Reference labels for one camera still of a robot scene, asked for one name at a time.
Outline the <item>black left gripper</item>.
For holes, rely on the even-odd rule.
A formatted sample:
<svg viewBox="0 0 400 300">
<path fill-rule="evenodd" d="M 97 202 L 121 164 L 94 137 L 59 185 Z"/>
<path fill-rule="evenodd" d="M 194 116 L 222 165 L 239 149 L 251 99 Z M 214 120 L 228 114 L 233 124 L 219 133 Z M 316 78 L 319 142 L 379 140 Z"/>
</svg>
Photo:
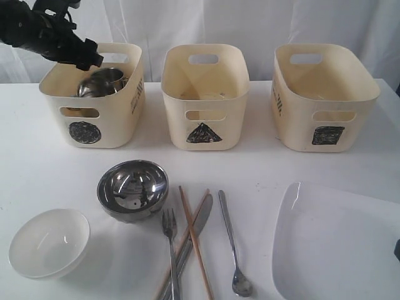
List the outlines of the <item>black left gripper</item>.
<svg viewBox="0 0 400 300">
<path fill-rule="evenodd" d="M 69 8 L 77 9 L 80 1 L 35 1 L 18 22 L 21 41 L 18 46 L 59 63 L 74 64 L 82 71 L 101 67 L 103 56 L 98 44 L 86 38 L 82 41 L 74 30 Z"/>
</svg>

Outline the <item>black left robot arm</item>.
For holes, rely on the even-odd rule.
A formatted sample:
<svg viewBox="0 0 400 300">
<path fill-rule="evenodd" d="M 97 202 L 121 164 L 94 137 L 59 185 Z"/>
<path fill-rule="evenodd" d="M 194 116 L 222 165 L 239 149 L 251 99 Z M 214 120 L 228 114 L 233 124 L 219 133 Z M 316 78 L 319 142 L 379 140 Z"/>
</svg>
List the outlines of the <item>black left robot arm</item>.
<svg viewBox="0 0 400 300">
<path fill-rule="evenodd" d="M 82 71 L 99 67 L 103 57 L 98 44 L 75 33 L 69 8 L 77 9 L 80 1 L 1 1 L 1 42 L 41 55 L 44 59 L 74 65 Z"/>
</svg>

